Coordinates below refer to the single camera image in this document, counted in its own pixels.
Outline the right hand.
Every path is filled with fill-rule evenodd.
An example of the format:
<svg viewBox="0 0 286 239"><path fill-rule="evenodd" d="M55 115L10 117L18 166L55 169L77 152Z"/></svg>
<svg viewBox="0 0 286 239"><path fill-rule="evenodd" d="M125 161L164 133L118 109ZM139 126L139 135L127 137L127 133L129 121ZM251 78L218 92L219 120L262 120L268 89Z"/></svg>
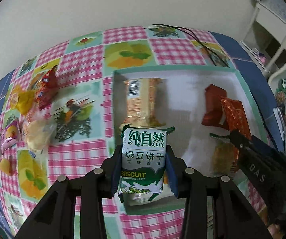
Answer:
<svg viewBox="0 0 286 239"><path fill-rule="evenodd" d="M280 226L276 224L271 224L268 227L268 231L270 232L273 239L282 239L284 238L284 233L281 232Z"/></svg>

